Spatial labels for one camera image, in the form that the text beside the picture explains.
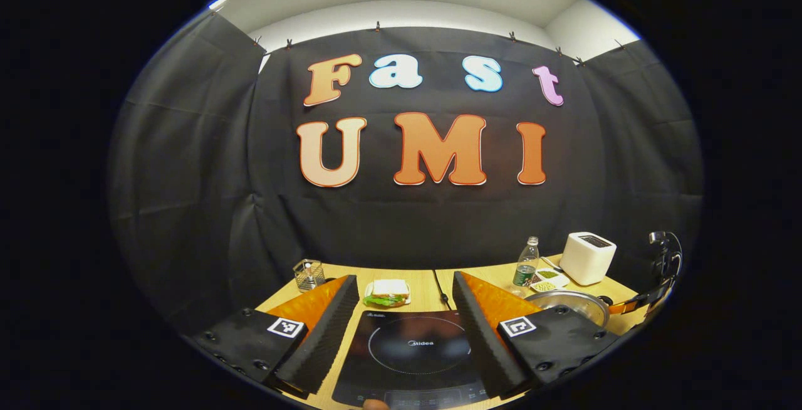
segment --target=white wall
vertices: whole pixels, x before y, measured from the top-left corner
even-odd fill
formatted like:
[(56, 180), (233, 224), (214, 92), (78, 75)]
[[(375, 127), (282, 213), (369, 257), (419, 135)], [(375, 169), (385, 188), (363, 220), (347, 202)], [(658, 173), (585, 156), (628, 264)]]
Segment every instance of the white wall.
[(556, 46), (571, 58), (582, 61), (639, 39), (638, 34), (589, 0), (579, 0), (546, 27)]
[(287, 39), (298, 44), (320, 36), (375, 28), (376, 21), (382, 28), (459, 28), (499, 36), (509, 36), (510, 32), (514, 32), (515, 38), (520, 41), (545, 48), (555, 47), (545, 30), (520, 19), (479, 8), (433, 1), (369, 1), (345, 4), (292, 16), (257, 29), (249, 33), (249, 36), (254, 39), (261, 36), (259, 45), (270, 52), (285, 47)]

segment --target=orange letter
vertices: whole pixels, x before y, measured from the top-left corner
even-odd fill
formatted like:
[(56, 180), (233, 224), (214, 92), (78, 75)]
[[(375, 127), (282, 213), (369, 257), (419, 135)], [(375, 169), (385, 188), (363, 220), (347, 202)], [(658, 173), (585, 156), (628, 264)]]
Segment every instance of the orange letter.
[(304, 98), (303, 105), (309, 107), (310, 105), (335, 101), (340, 97), (340, 91), (335, 90), (335, 81), (339, 85), (348, 84), (350, 79), (348, 65), (358, 67), (361, 63), (362, 58), (358, 54), (349, 54), (341, 58), (310, 65), (307, 70), (312, 72), (312, 89), (309, 92), (309, 96)]
[(515, 128), (521, 133), (521, 141), (524, 142), (524, 164), (518, 174), (518, 182), (544, 184), (546, 174), (543, 172), (542, 139), (546, 130), (541, 125), (526, 122), (516, 125)]
[(424, 159), (435, 182), (443, 181), (452, 159), (454, 171), (449, 174), (449, 181), (453, 184), (477, 186), (487, 181), (487, 175), (482, 172), (482, 130), (487, 125), (484, 118), (458, 116), (446, 139), (440, 138), (432, 119), (424, 113), (399, 113), (395, 124), (401, 127), (404, 143), (401, 171), (393, 176), (396, 184), (415, 185), (426, 181), (424, 173), (418, 170), (418, 156)]
[(323, 134), (326, 122), (310, 122), (295, 130), (301, 138), (301, 173), (315, 186), (340, 187), (348, 184), (359, 171), (359, 131), (367, 125), (362, 117), (344, 118), (337, 122), (343, 132), (343, 162), (335, 170), (323, 166)]

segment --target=light fixture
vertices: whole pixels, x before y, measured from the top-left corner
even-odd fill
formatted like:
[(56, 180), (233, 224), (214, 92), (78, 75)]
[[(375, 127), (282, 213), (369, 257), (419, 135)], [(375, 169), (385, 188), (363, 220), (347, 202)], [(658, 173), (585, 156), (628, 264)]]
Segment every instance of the light fixture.
[(226, 2), (226, 1), (228, 1), (228, 0), (217, 0), (217, 1), (213, 2), (212, 4), (209, 4), (209, 8), (211, 10), (215, 10), (219, 6), (223, 5), (223, 3)]

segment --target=sandwich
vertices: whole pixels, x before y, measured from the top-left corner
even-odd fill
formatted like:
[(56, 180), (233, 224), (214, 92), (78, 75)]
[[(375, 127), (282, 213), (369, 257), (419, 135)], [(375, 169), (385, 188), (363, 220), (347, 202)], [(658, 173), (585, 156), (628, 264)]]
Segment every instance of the sandwich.
[(365, 296), (365, 305), (376, 304), (382, 307), (401, 307), (409, 298), (409, 285), (406, 280), (373, 280), (373, 289)]

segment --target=white toaster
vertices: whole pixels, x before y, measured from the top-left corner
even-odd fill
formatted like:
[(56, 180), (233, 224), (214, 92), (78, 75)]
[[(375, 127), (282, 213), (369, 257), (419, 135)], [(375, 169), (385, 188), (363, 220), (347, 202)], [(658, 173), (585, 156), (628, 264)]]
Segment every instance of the white toaster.
[(615, 244), (588, 232), (570, 233), (560, 259), (560, 268), (580, 285), (598, 283), (610, 269)]

